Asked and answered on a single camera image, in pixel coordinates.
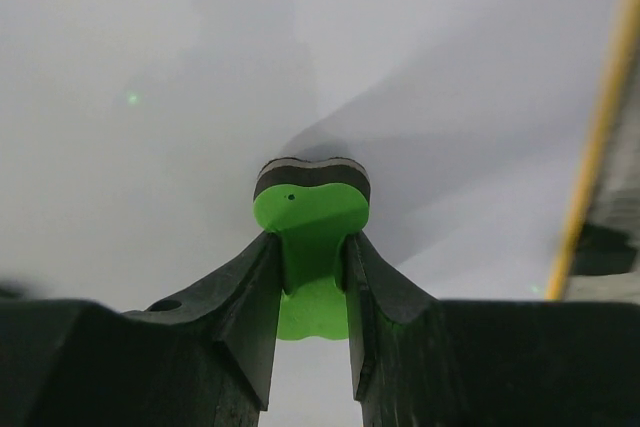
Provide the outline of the yellow framed whiteboard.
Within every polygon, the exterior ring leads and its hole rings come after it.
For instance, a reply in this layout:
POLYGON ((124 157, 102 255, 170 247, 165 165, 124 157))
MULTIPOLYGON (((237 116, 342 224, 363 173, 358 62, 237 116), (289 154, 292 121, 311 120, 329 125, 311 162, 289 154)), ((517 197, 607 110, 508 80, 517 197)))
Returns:
MULTIPOLYGON (((3 302, 148 309, 269 234, 253 194, 281 157, 360 163, 357 234, 432 297, 560 302, 525 286, 560 279, 551 260, 576 236, 590 265, 635 257, 583 223, 590 118, 633 58, 633 21, 608 46, 610 19, 634 6, 1 0, 3 302)), ((276 330, 276 425, 340 425, 347 398, 349 327, 344 340, 276 330)))

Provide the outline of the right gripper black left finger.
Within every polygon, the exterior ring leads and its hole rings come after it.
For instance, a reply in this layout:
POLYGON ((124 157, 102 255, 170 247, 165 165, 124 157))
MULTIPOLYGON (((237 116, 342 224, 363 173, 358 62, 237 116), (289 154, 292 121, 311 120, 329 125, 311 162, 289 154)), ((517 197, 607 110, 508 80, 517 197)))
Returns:
POLYGON ((86 300, 1 305, 5 426, 254 426, 269 403, 280 244, 144 311, 86 300))

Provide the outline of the green whiteboard eraser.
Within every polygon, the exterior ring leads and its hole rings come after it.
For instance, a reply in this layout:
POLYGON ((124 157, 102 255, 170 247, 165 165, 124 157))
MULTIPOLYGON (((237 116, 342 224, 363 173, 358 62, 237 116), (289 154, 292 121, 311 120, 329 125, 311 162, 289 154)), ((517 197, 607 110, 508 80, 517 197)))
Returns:
POLYGON ((342 247, 367 225, 370 196, 365 168, 350 158, 281 157, 260 170, 253 215, 282 250, 278 339, 348 337, 342 247))

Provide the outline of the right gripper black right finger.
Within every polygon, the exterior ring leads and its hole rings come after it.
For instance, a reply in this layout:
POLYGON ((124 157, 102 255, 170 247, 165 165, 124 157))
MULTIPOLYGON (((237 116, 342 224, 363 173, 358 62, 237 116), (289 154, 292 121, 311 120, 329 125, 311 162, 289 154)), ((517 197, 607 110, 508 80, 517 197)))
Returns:
POLYGON ((353 392, 367 426, 635 426, 639 309, 439 300, 366 236, 344 244, 353 392))

